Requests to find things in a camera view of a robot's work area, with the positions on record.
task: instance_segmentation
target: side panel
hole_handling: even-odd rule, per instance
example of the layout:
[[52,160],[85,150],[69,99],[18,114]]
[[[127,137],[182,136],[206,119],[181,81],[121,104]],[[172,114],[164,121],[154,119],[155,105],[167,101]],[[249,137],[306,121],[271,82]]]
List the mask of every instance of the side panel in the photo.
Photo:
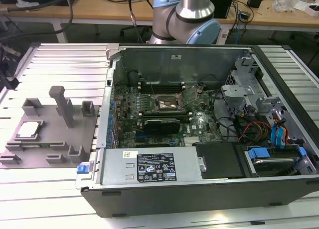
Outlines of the side panel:
[[179,187],[88,190],[82,196],[100,217],[184,213],[286,205],[319,190],[319,181],[285,180]]

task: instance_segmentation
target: wooden desk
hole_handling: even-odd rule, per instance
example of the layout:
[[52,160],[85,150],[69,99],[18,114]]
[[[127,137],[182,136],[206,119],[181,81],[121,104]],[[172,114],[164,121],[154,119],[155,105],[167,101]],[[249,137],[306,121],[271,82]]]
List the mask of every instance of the wooden desk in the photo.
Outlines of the wooden desk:
[[[319,18],[311,17],[303,11],[276,13],[272,9],[273,0],[264,0],[260,8],[254,9],[254,19],[247,29],[285,30],[285,31],[318,31]],[[152,25],[153,11],[146,2],[132,4],[138,25]],[[250,12],[244,5],[239,4],[241,10]],[[73,5],[74,23],[88,24],[124,24],[131,25],[129,6],[127,4],[112,3],[105,0],[77,0]],[[15,21],[50,22],[55,30],[61,29],[61,24],[69,18],[67,6],[50,6],[37,11],[13,12],[8,14]],[[235,11],[231,8],[227,19],[219,19],[221,33],[218,44],[224,44],[226,36],[235,21]],[[67,42],[65,34],[58,36],[59,42]]]

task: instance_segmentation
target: motherboard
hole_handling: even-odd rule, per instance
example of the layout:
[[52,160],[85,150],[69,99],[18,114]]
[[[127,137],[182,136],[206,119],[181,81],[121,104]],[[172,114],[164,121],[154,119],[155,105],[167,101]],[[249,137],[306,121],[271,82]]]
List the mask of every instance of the motherboard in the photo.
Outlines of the motherboard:
[[211,110],[212,94],[192,85],[180,93],[145,93],[140,87],[117,84],[113,89],[119,148],[192,146],[221,141]]

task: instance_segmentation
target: gray post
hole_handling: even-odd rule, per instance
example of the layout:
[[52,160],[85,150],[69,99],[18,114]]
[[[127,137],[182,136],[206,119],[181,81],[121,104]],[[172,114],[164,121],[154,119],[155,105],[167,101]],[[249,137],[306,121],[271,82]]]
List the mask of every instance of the gray post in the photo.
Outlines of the gray post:
[[50,97],[54,98],[56,104],[59,107],[59,112],[62,115],[66,125],[68,128],[72,128],[73,126],[73,116],[70,108],[67,104],[67,101],[64,97],[64,87],[63,86],[52,86],[49,95]]

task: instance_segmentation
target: aluminum extrusion table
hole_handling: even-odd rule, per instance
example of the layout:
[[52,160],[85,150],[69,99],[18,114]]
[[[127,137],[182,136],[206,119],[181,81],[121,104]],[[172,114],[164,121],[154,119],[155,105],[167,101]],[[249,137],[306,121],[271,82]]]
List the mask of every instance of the aluminum extrusion table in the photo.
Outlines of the aluminum extrusion table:
[[[65,87],[65,95],[73,104],[91,100],[101,105],[107,74],[106,46],[41,44],[30,48],[17,70],[21,84],[15,91],[0,94],[0,148],[20,120],[25,98],[37,97],[43,104],[54,104],[47,93],[54,84]],[[318,85],[309,78],[311,71],[290,50],[280,46],[262,46],[262,50],[318,125]],[[95,143],[93,140],[92,158]],[[0,228],[307,229],[319,225],[319,192],[288,206],[103,219],[75,189],[75,178],[75,168],[0,170]],[[252,225],[255,221],[265,224]]]

